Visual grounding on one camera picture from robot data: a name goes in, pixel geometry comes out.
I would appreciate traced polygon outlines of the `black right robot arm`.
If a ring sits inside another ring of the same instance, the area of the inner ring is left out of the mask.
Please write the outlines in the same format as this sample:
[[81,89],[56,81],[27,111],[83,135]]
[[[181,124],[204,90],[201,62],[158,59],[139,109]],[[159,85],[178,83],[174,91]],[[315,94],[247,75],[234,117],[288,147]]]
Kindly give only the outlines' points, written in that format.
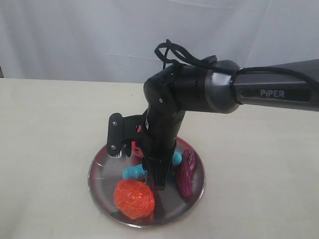
[[209,69],[170,66],[144,83],[144,95],[148,109],[137,144],[154,187],[163,190],[187,111],[229,114],[240,105],[317,111],[319,62],[239,68],[225,60],[213,62]]

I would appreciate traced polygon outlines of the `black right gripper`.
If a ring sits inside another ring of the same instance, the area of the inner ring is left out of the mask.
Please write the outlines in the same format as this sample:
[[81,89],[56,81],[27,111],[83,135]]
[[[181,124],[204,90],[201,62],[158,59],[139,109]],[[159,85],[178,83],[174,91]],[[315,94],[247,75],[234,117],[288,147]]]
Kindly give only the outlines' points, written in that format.
[[176,103],[149,103],[143,114],[122,119],[122,151],[130,156],[135,142],[144,156],[143,170],[153,180],[155,190],[165,189],[184,115]]

